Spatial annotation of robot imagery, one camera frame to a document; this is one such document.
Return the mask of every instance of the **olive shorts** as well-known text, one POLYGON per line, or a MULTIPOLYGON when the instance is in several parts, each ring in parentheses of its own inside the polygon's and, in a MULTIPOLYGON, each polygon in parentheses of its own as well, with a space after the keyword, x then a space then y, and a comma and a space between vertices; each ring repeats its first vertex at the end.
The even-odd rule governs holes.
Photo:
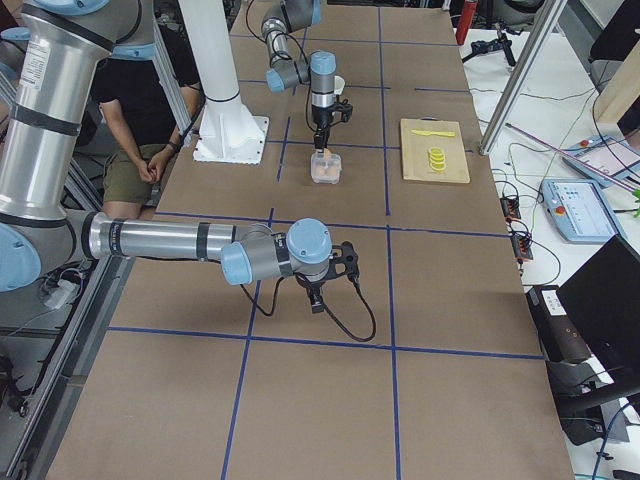
MULTIPOLYGON (((142 145, 140 154, 142 158, 148 161, 165 147, 164 143, 142 145)), ((161 191, 164 189, 171 174, 176 156, 171 157, 160 182, 158 182, 161 191)), ((103 185, 105 202, 129 202, 140 205, 145 205, 149 202, 154 187, 154 185, 145 183, 140 179, 138 168, 121 148, 118 148, 105 163, 103 185)))

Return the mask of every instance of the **black shirt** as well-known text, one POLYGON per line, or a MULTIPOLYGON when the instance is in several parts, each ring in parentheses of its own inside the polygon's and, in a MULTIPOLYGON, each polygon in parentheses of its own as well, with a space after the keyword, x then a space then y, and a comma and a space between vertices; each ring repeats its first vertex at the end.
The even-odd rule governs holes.
MULTIPOLYGON (((180 35, 160 27, 180 86, 199 82, 191 50, 180 35)), ((137 145, 166 143, 176 126, 152 61, 107 59, 99 65, 91 96, 100 103, 119 100, 137 145)))

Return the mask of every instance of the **plastic container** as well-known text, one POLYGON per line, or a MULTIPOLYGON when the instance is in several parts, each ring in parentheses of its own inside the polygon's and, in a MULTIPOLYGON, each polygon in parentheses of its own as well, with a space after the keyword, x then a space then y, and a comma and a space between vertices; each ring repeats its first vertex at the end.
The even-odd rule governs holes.
POLYGON ((311 155, 311 178, 316 183, 333 183, 340 180, 342 159, 336 153, 315 152, 311 155))

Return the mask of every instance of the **wooden cutting board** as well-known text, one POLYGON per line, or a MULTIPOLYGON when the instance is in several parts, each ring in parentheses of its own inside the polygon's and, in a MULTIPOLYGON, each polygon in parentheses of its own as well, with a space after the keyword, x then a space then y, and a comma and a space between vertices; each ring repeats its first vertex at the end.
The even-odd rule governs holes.
POLYGON ((464 153, 460 124, 441 120, 400 120, 402 141, 402 177, 421 182, 469 183, 467 157, 464 153), (411 130, 455 132, 454 137, 411 133, 411 130), (446 169, 437 172, 429 166, 429 148, 441 148, 445 152, 446 169))

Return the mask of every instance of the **label sticker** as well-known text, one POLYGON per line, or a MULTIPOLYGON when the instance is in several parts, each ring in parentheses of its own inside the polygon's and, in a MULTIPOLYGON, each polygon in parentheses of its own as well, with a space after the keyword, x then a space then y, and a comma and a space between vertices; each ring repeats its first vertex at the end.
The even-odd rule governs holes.
POLYGON ((50 47, 47 44, 29 42, 27 55, 24 58, 20 85, 40 90, 42 79, 49 62, 50 47))
POLYGON ((549 310, 549 313, 553 317, 560 317, 562 315, 566 315, 567 312, 564 310, 564 307, 560 303, 560 299, 556 294, 555 290, 543 290, 542 298, 544 298, 544 303, 549 310))

